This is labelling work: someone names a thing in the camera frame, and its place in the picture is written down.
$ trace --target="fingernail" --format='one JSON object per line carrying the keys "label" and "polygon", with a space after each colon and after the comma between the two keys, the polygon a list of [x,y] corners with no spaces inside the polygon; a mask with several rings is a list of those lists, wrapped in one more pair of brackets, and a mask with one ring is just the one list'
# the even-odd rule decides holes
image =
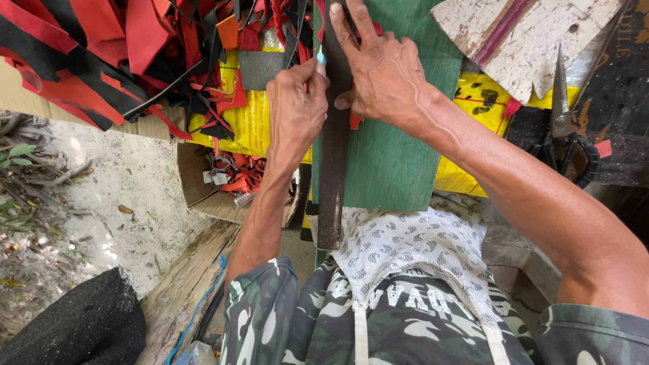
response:
{"label": "fingernail", "polygon": [[334,106],[337,109],[347,109],[349,107],[349,104],[347,104],[347,100],[344,97],[338,97],[334,101]]}
{"label": "fingernail", "polygon": [[315,65],[315,72],[319,73],[323,77],[326,77],[325,65],[323,65],[321,63],[317,63]]}
{"label": "fingernail", "polygon": [[331,13],[337,14],[340,10],[342,10],[343,7],[340,5],[340,3],[333,3],[331,4],[330,10]]}

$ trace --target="white patterned cloth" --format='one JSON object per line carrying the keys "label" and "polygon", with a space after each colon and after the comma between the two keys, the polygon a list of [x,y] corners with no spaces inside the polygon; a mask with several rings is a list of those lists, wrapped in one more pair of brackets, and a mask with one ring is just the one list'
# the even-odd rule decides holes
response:
{"label": "white patterned cloth", "polygon": [[[493,312],[489,298],[487,265],[480,253],[487,227],[479,206],[467,195],[434,191],[426,212],[343,209],[343,239],[332,256],[349,280],[358,313],[357,364],[363,362],[359,352],[363,353],[367,341],[359,321],[370,294],[385,278],[412,268],[448,283],[480,319],[493,358],[502,360],[502,333],[497,325],[502,319]],[[509,362],[505,356],[496,363]]]}

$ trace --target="cardboard box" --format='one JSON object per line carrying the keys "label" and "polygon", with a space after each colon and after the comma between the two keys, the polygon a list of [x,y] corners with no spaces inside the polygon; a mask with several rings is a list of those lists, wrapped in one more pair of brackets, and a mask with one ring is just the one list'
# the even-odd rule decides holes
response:
{"label": "cardboard box", "polygon": [[[54,120],[65,120],[73,123],[88,125],[85,121],[66,112],[58,106],[50,103],[42,97],[23,88],[23,78],[20,72],[7,64],[4,58],[0,57],[0,108],[39,116]],[[185,110],[184,108],[169,108],[165,106],[162,112],[174,123],[181,131],[185,129]],[[137,123],[124,123],[122,125],[113,125],[113,131],[123,133],[137,134],[139,136],[157,138],[159,140],[170,141],[169,129],[162,120],[156,116],[146,116],[140,118]]]}
{"label": "cardboard box", "polygon": [[[234,198],[230,194],[219,193],[212,184],[203,182],[204,171],[210,170],[210,165],[205,158],[213,149],[199,144],[178,144],[177,164],[180,186],[185,197],[185,203],[189,209],[207,214],[220,220],[243,223],[250,205],[238,208],[234,204]],[[282,227],[288,226],[291,217],[295,213],[300,197],[300,184],[295,192],[295,199],[284,206]]]}

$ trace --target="black mesh bag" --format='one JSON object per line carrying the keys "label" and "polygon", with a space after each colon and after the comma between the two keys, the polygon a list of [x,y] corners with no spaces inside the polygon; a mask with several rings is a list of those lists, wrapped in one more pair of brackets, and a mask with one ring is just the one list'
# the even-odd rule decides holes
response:
{"label": "black mesh bag", "polygon": [[0,365],[134,364],[144,313],[120,268],[73,288],[0,349]]}

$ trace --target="hand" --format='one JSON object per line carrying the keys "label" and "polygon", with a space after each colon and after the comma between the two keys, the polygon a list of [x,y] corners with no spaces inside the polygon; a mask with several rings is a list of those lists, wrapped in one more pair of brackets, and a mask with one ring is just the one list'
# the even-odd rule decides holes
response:
{"label": "hand", "polygon": [[266,151],[269,167],[293,173],[315,140],[326,119],[325,67],[312,58],[285,69],[268,83],[271,144]]}
{"label": "hand", "polygon": [[384,121],[416,136],[421,130],[418,118],[408,118],[404,111],[416,108],[420,90],[431,86],[426,83],[415,42],[407,37],[398,41],[392,32],[377,36],[363,1],[347,0],[347,6],[363,42],[358,45],[342,6],[333,3],[331,22],[356,85],[355,90],[342,93],[334,105],[338,109],[351,107],[356,116]]}

